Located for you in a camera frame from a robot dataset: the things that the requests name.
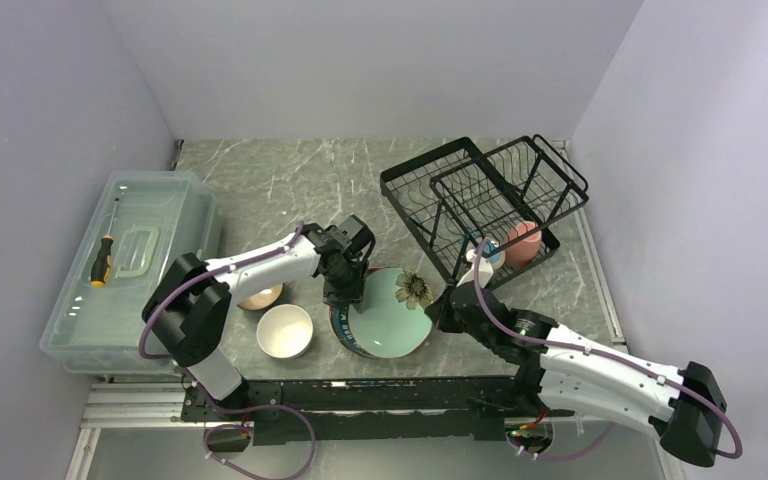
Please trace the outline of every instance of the yellow flower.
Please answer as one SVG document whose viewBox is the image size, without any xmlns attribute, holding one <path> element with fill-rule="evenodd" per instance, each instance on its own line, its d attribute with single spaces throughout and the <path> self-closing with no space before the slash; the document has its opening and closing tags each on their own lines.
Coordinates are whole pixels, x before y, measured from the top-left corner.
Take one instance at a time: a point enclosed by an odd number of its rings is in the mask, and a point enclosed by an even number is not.
<svg viewBox="0 0 768 480">
<path fill-rule="evenodd" d="M 425 283 L 425 280 L 406 268 L 402 269 L 402 274 L 396 279 L 396 286 L 401 287 L 396 290 L 396 300 L 407 302 L 408 310 L 415 310 L 417 304 L 422 308 L 431 305 L 431 289 Z"/>
</svg>

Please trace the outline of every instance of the marble table surface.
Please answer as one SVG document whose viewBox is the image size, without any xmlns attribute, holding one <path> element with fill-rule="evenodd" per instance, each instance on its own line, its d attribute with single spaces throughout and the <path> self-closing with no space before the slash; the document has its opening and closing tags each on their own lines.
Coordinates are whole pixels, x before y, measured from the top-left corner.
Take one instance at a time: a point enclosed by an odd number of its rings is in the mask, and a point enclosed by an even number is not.
<svg viewBox="0 0 768 480">
<path fill-rule="evenodd" d="M 322 226 L 355 214 L 375 233 L 375 266 L 408 267 L 435 292 L 442 277 L 380 192 L 382 170 L 435 148 L 446 139 L 187 140 L 177 169 L 192 171 L 213 191 L 223 232 L 220 256 L 270 244 L 300 221 Z M 476 140 L 482 151 L 500 139 Z M 600 300 L 576 215 L 551 227 L 558 252 L 495 291 L 509 307 L 555 318 L 599 343 L 611 345 L 612 328 Z M 432 331 L 425 344 L 399 359 L 367 359 L 342 347 L 322 304 L 322 279 L 288 284 L 280 303 L 301 306 L 314 321 L 310 349 L 292 360 L 275 360 L 255 339 L 262 313 L 232 308 L 222 350 L 243 374 L 259 379 L 344 379 L 507 375 L 516 371 L 467 335 Z"/>
</svg>

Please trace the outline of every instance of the plate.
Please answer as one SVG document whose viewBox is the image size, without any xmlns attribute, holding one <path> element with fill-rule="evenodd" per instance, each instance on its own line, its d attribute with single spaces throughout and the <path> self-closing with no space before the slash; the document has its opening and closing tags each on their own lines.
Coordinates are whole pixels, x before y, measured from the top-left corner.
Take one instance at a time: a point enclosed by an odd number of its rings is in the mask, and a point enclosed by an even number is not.
<svg viewBox="0 0 768 480">
<path fill-rule="evenodd" d="M 401 268 L 382 268 L 369 274 L 363 302 L 348 308 L 347 324 L 355 342 L 371 356 L 403 357 L 416 350 L 431 333 L 431 319 L 421 305 L 408 308 L 412 301 L 400 302 L 396 284 L 405 273 Z"/>
</svg>

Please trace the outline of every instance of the white bowl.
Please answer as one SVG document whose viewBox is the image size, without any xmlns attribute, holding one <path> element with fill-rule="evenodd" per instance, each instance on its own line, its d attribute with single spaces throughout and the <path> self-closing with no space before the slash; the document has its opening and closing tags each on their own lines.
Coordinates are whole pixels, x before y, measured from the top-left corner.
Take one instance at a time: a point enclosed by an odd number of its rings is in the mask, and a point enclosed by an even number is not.
<svg viewBox="0 0 768 480">
<path fill-rule="evenodd" d="M 274 358 L 301 355 L 313 338 L 313 321 L 303 308 L 278 305 L 261 317 L 257 324 L 257 344 Z"/>
</svg>

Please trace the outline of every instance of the dish rack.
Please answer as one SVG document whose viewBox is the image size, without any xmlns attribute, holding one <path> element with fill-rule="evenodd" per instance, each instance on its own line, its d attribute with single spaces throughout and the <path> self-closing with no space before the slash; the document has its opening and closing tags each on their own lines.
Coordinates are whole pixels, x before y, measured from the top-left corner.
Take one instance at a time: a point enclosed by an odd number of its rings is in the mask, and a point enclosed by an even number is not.
<svg viewBox="0 0 768 480">
<path fill-rule="evenodd" d="M 496 242 L 489 258 L 525 239 L 507 242 L 523 221 L 537 224 L 543 243 L 523 268 L 503 265 L 497 288 L 551 257 L 561 243 L 549 226 L 584 206 L 587 180 L 542 136 L 524 136 L 482 153 L 467 137 L 381 172 L 381 191 L 431 263 L 453 286 L 465 254 L 483 238 Z"/>
</svg>

